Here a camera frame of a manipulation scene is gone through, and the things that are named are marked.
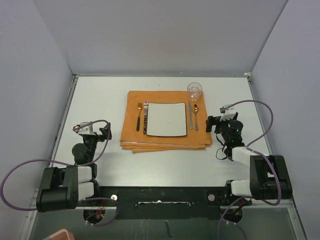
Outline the copper bowl spoon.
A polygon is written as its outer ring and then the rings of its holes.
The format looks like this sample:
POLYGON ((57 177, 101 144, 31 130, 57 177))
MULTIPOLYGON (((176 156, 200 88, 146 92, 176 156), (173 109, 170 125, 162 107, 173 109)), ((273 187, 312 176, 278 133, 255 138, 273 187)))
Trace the copper bowl spoon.
POLYGON ((198 107, 198 105, 197 104, 194 104, 193 105, 193 113, 194 113, 194 115, 195 115, 195 127, 194 127, 194 129, 196 130, 196 131, 198 131, 199 130, 199 127, 198 127, 198 119, 197 119, 197 114, 198 114, 198 112, 199 112, 199 107, 198 107))

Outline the silver table knife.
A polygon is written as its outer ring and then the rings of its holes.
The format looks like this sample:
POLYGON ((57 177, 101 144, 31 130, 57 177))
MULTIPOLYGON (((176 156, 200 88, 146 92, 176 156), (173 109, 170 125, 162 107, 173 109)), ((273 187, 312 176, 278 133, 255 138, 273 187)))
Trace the silver table knife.
POLYGON ((191 102, 188 102, 188 110, 189 110, 189 129, 192 130, 193 127, 193 107, 191 102))

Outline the clear drinking glass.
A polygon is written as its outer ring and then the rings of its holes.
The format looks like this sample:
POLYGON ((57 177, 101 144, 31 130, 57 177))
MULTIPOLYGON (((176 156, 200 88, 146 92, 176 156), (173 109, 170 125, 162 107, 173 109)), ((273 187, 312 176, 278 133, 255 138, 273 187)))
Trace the clear drinking glass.
POLYGON ((198 82, 192 82, 187 86, 188 97, 192 102, 196 102, 203 93, 203 87, 198 82))

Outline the gold fork green handle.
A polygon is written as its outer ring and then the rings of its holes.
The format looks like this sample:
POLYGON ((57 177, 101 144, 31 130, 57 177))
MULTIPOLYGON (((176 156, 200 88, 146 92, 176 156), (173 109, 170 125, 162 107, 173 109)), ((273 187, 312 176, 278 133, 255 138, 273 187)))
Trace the gold fork green handle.
POLYGON ((143 108, 143 103, 139 102, 137 104, 138 107, 138 117, 137 117, 137 122, 136 122, 136 131, 139 132, 140 131, 140 122, 141 122, 141 110, 143 108))

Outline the white square plate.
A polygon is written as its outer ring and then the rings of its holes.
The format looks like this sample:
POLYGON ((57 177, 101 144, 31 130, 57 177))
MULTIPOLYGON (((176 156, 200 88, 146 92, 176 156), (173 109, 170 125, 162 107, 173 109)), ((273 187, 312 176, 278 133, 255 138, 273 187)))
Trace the white square plate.
POLYGON ((187 135, 186 104, 148 103, 146 135, 152 137, 185 137, 187 135))

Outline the silver fork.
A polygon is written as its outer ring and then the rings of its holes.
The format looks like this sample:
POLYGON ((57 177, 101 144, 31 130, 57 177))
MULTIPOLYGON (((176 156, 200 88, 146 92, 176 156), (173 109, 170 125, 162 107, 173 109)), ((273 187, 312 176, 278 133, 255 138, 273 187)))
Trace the silver fork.
POLYGON ((143 134, 144 135, 147 133, 148 107, 149 107, 149 102, 146 100, 143 104, 143 109, 144 109, 143 134))

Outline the orange cloth napkin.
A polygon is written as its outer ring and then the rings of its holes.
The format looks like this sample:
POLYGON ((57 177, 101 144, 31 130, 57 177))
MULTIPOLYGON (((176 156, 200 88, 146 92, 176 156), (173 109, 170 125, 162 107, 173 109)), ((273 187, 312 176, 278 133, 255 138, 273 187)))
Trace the orange cloth napkin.
POLYGON ((199 107, 197 123, 199 130, 190 130, 189 96, 187 91, 134 91, 127 94, 127 103, 122 126, 120 146, 131 149, 133 153, 155 152, 171 149, 197 150, 205 149, 213 143, 212 135, 206 132, 208 118, 204 96, 195 103, 199 107), (187 135, 182 137, 157 137, 143 134, 144 124, 140 124, 140 131, 136 131, 138 118, 138 103, 185 103, 187 135))

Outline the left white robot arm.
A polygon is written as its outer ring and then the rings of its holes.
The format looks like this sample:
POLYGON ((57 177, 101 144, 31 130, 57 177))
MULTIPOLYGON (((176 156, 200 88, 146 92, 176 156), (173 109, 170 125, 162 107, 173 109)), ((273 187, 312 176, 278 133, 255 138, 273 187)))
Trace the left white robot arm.
POLYGON ((94 131, 93 124, 98 121, 82 122, 72 130, 82 137, 82 142, 73 146, 71 153, 73 164, 64 168, 47 167, 44 169, 36 197, 36 210, 40 213, 73 210, 84 199, 95 206, 102 199, 98 190, 97 164, 95 158, 98 143, 108 144, 112 139, 111 124, 106 120, 99 132, 94 131))

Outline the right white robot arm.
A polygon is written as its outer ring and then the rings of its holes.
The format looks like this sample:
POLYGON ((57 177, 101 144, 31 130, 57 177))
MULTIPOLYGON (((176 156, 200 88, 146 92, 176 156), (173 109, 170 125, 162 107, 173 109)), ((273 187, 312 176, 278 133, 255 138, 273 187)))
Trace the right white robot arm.
POLYGON ((229 180, 228 188, 223 190, 223 200, 232 205, 240 197, 255 200, 287 200, 293 196, 289 173, 282 155, 265 155, 249 150, 242 138, 244 125, 234 116, 223 119, 221 116, 209 116, 206 132, 221 135, 224 142, 222 149, 226 158, 249 168, 249 179, 229 180))

